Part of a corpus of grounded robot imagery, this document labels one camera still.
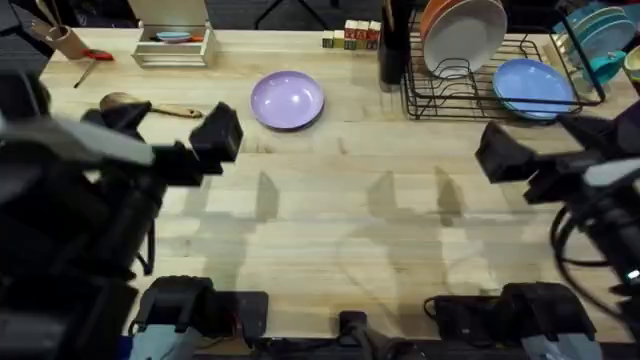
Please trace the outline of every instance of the wooden spatula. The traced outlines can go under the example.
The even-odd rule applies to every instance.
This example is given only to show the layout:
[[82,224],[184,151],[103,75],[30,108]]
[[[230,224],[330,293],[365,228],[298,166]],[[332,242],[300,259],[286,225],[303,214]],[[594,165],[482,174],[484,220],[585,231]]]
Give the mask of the wooden spatula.
[[[100,100],[100,109],[105,110],[115,106],[130,104],[130,103],[140,103],[145,102],[145,100],[138,99],[132,95],[122,92],[115,92],[108,94]],[[151,111],[157,112],[160,114],[174,115],[179,117],[191,118],[191,119],[199,119],[203,117],[202,113],[198,110],[189,109],[181,106],[175,105],[151,105]]]

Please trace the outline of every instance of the plate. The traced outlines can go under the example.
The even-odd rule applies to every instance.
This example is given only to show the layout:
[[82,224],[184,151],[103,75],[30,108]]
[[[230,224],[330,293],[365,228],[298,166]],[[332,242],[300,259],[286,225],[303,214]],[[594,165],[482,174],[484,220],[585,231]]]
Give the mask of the plate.
[[[622,50],[635,33],[636,26],[630,20],[616,21],[589,34],[581,41],[582,50],[587,59],[607,56],[610,52]],[[569,60],[574,64],[582,63],[575,50],[569,54]]]
[[[509,60],[493,75],[493,89],[499,97],[573,101],[571,85],[552,67],[531,59]],[[503,101],[505,107],[529,119],[551,120],[568,112],[570,105]]]
[[424,42],[435,20],[440,18],[447,9],[462,1],[463,0],[430,0],[420,17],[420,40]]
[[507,14],[499,3],[464,0],[447,9],[427,33],[425,64],[439,77],[467,76],[491,60],[506,32]]
[[571,28],[573,29],[573,33],[578,35],[578,34],[582,33],[585,29],[587,29],[589,26],[591,26],[591,24],[599,21],[600,19],[602,19],[604,17],[611,16],[611,15],[624,15],[624,16],[627,16],[627,14],[624,12],[624,10],[621,7],[610,6],[610,7],[604,8],[604,9],[600,9],[600,10],[590,14],[589,16],[586,16],[585,18],[580,20],[580,22],[578,22],[575,26],[572,26]]
[[[582,44],[589,36],[600,31],[600,29],[618,21],[625,20],[630,21],[629,17],[626,14],[610,14],[607,16],[599,17],[595,19],[595,21],[591,22],[588,26],[583,27],[579,32],[576,32],[576,39],[578,40],[578,43]],[[567,38],[567,52],[570,53],[575,51],[573,44],[573,41]]]
[[309,75],[278,71],[262,78],[251,92],[251,109],[265,126],[295,130],[309,125],[324,106],[324,92]]

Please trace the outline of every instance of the utensil holder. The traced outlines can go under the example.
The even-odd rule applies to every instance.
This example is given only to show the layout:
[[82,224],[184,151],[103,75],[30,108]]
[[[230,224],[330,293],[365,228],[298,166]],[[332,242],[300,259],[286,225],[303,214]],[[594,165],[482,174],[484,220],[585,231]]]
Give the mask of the utensil holder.
[[44,41],[52,48],[59,50],[69,60],[78,60],[85,57],[85,51],[89,48],[80,39],[78,34],[68,26],[62,25],[64,35],[59,36],[60,30],[57,27],[49,30],[49,36]]

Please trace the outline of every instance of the dish rack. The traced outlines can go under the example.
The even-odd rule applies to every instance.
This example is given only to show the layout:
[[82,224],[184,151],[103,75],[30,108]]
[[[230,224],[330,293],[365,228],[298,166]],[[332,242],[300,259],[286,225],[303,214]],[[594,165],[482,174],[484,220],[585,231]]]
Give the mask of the dish rack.
[[[584,106],[596,106],[605,100],[605,92],[600,83],[595,81],[593,69],[589,65],[582,47],[576,40],[576,36],[566,18],[559,11],[505,6],[509,19],[508,33],[489,63],[477,71],[471,71],[467,59],[445,59],[433,72],[430,72],[424,64],[419,33],[420,17],[425,6],[426,3],[416,5],[409,19],[410,56],[402,79],[402,97],[406,106],[405,110],[412,119],[458,118],[483,120],[514,118],[515,114],[505,108],[503,101],[564,104],[570,105],[567,113],[579,113]],[[579,54],[581,63],[572,64],[568,61],[564,52],[560,50],[561,47],[558,44],[559,36],[552,32],[551,27],[553,25],[544,27],[511,23],[512,19],[523,18],[536,19],[536,21],[540,22],[544,22],[546,19],[549,24],[562,21],[565,28],[568,29],[566,41],[572,42],[573,47]],[[541,42],[547,43],[544,45],[543,51],[536,44]],[[562,74],[571,84],[574,101],[501,98],[496,95],[492,84],[495,71],[508,60],[522,58],[542,61]],[[451,65],[452,60],[455,60],[455,65]],[[461,67],[464,69],[463,64],[465,61],[467,64],[466,76],[456,76],[455,78],[440,78],[437,76],[451,66],[455,66],[457,69]],[[585,84],[591,86],[591,94],[586,97],[582,91],[579,93],[577,90],[578,88],[584,89]],[[544,109],[532,111],[545,112]]]

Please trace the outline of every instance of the black cable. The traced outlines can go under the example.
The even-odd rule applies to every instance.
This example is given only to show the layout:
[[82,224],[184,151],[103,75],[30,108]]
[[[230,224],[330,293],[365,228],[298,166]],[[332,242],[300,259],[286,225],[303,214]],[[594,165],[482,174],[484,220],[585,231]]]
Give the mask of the black cable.
[[[566,246],[566,243],[569,241],[568,238],[564,244],[560,244],[560,242],[558,241],[558,238],[559,238],[558,229],[560,228],[560,224],[562,224],[562,221],[566,217],[567,213],[568,213],[567,207],[563,206],[558,211],[558,213],[556,214],[556,217],[553,219],[553,222],[551,223],[551,228],[549,229],[549,240],[551,242],[551,248],[554,250],[557,250],[559,246],[562,246],[562,247]],[[569,258],[563,258],[562,261],[572,265],[582,266],[582,267],[609,266],[609,263],[607,261],[602,261],[602,260],[574,260]]]
[[[598,308],[603,313],[607,314],[608,316],[620,322],[625,323],[629,327],[634,327],[637,329],[640,329],[640,324],[624,316],[623,314],[617,312],[616,310],[612,309],[602,301],[598,300],[589,291],[587,291],[580,284],[578,284],[578,282],[571,275],[571,273],[569,272],[569,269],[566,266],[566,263],[568,263],[568,261],[566,261],[567,259],[564,258],[564,252],[566,250],[566,244],[567,244],[567,241],[569,240],[569,236],[571,235],[573,230],[576,228],[576,226],[578,226],[578,224],[581,224],[588,218],[591,211],[593,211],[593,208],[595,207],[595,205],[597,205],[598,202],[600,202],[605,197],[611,195],[613,192],[620,189],[621,187],[631,185],[639,177],[640,177],[640,169],[636,169],[630,172],[629,174],[621,177],[620,179],[614,181],[613,183],[611,183],[603,191],[597,194],[594,198],[589,200],[580,212],[578,212],[573,216],[569,216],[569,218],[567,219],[567,222],[564,224],[564,226],[560,229],[559,232],[557,231],[552,232],[552,236],[556,236],[556,237],[551,239],[552,244],[554,244],[553,249],[554,249],[554,259],[555,259],[556,267],[558,268],[558,272],[560,273],[560,276],[562,276],[564,281],[567,282],[573,288],[573,290],[575,290],[580,296],[582,296],[585,300],[590,302],[593,306]],[[557,216],[557,217],[560,217],[560,222],[561,222],[562,217],[564,217],[564,215]]]
[[436,320],[436,314],[433,314],[432,312],[429,311],[429,309],[427,309],[427,305],[429,305],[430,302],[434,301],[436,299],[435,296],[432,296],[430,298],[427,298],[423,303],[422,303],[422,311],[424,311],[424,314],[427,315],[427,317],[429,317],[429,319],[433,320],[433,321],[437,321]]
[[147,232],[147,260],[140,255],[136,254],[136,259],[140,265],[142,265],[142,272],[145,276],[153,274],[153,268],[156,262],[156,224],[155,221],[151,223],[149,232]]

